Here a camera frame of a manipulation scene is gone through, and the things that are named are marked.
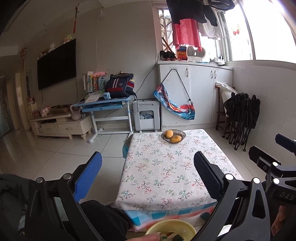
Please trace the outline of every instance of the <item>television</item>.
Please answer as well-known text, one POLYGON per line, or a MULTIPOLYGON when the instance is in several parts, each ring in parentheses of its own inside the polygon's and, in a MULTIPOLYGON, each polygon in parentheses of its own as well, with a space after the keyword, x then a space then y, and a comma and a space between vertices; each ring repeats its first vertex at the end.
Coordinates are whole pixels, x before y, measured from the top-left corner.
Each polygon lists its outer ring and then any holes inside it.
POLYGON ((41 57, 37 61, 37 75, 39 90, 76 77, 76 39, 41 57))

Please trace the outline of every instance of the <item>yellow bowl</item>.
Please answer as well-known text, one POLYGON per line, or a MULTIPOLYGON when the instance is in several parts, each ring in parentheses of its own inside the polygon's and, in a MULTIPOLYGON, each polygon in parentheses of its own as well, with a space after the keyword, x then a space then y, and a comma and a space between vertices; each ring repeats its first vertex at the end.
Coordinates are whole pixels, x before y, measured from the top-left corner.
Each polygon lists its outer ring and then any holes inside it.
POLYGON ((184 241, 190 241, 196 234, 194 227, 183 220, 179 219, 167 219, 160 221, 152 225, 145 235, 160 232, 161 234, 167 234, 169 232, 174 232, 179 234, 184 238, 184 241))

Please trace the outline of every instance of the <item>blue desk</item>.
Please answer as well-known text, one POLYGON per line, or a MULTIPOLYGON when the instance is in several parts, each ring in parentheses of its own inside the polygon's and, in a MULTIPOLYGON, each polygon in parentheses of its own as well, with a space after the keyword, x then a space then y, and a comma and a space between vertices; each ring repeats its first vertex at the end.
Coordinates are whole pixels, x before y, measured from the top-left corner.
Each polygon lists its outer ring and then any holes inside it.
POLYGON ((94 139, 97 137, 97 135, 100 134, 122 134, 122 133, 129 133, 128 136, 133 134, 133 128, 131 125, 131 112, 129 108, 128 102, 134 98, 134 96, 129 96, 126 98, 115 98, 110 100, 98 100, 96 102, 91 103, 85 103, 84 101, 79 102, 78 104, 73 105, 76 106, 82 106, 82 112, 90 112, 91 113, 91 120, 93 123, 95 134, 89 139, 89 143, 93 143, 94 139), (114 110, 114 109, 120 109, 123 108, 123 105, 127 104, 128 106, 128 115, 127 116, 116 116, 116 117, 105 117, 105 118, 95 118, 94 117, 94 111, 100 111, 100 110, 114 110), (110 131, 110 132, 101 132, 102 128, 97 128, 96 122, 97 121, 116 121, 116 120, 128 120, 130 130, 129 131, 110 131))

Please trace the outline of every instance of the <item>tablecloth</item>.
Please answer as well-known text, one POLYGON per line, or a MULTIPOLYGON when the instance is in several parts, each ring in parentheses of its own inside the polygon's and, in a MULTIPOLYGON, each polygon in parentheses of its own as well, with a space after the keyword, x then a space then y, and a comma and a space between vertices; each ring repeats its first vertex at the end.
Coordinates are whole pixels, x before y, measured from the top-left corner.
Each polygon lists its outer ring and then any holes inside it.
POLYGON ((214 208, 216 200, 194 167, 197 151, 225 174, 243 180, 205 130, 185 133, 176 144, 163 140, 159 132, 133 134, 118 197, 112 203, 129 215, 133 231, 147 230, 160 219, 191 217, 214 208))

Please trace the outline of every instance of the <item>bowl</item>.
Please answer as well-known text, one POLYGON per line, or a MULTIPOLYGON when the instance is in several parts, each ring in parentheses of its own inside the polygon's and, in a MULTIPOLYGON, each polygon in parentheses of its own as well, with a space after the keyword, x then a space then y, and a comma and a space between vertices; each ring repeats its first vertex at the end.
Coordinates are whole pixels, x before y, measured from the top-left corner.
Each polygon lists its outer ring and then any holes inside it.
POLYGON ((194 227, 183 220, 179 219, 167 219, 160 221, 154 225, 152 225, 145 235, 160 232, 161 234, 167 234, 169 232, 174 232, 179 234, 184 238, 184 241, 190 241, 195 235, 196 230, 194 227))
MULTIPOLYGON (((181 140, 180 140, 179 142, 183 141, 184 138, 186 137, 186 134, 185 134, 185 132, 183 132, 183 131, 179 131, 179 130, 176 130, 176 129, 171 129, 171 130, 172 130, 173 133, 174 133, 173 136, 180 136, 180 137, 181 137, 181 140)), ((163 133, 161 133, 161 138, 164 139, 165 141, 171 143, 170 139, 169 139, 169 138, 166 138, 166 136, 165 136, 165 131, 164 131, 163 133)))

